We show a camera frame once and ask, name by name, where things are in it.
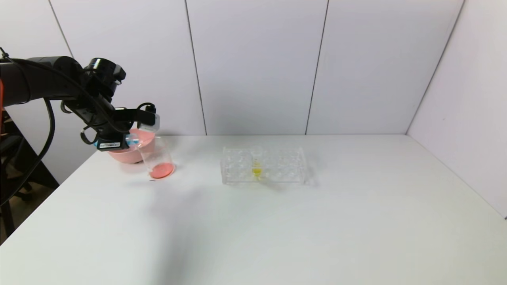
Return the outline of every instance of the white wall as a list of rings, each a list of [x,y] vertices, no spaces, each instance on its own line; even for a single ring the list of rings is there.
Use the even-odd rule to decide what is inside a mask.
[[[46,0],[2,0],[0,4],[0,46],[11,57],[70,56],[51,7]],[[62,183],[90,155],[93,146],[85,145],[79,133],[83,121],[60,111],[60,102],[52,102],[56,129],[51,148],[43,163]],[[19,130],[36,153],[46,142],[49,119],[43,100],[6,108]]]
[[[123,67],[115,107],[152,102],[159,134],[205,134],[185,0],[52,0],[70,50],[86,66]]]
[[[507,216],[507,1],[465,2],[408,135]]]
[[[327,0],[187,0],[208,134],[304,134]]]
[[[406,133],[461,4],[330,0],[307,133]]]

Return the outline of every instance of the glass beaker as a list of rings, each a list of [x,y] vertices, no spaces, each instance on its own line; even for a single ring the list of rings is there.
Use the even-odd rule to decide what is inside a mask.
[[[167,142],[156,136],[152,140],[141,141],[137,145],[148,173],[153,178],[164,178],[174,172],[175,165],[172,163]]]

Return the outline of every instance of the label sticker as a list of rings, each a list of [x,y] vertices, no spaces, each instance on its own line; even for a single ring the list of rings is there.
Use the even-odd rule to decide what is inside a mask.
[[[103,144],[100,144],[98,147],[100,149],[104,149],[104,148],[117,148],[119,146],[120,146],[119,142],[105,142]]]

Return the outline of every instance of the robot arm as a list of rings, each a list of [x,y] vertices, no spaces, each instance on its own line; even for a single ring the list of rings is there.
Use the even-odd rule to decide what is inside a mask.
[[[125,79],[121,66],[104,58],[94,58],[82,68],[68,56],[0,59],[0,78],[4,85],[4,106],[39,98],[62,100],[62,110],[76,114],[97,132],[94,141],[101,151],[128,148],[126,135],[134,122],[150,132],[159,128],[159,116],[152,103],[136,109],[111,105],[116,87]]]

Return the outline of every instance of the table surface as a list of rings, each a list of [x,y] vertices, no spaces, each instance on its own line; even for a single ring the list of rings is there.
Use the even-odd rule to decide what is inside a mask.
[[[408,136],[166,139],[157,181],[94,154],[0,246],[0,283],[507,284],[507,222]],[[224,146],[301,146],[309,182],[222,185]]]

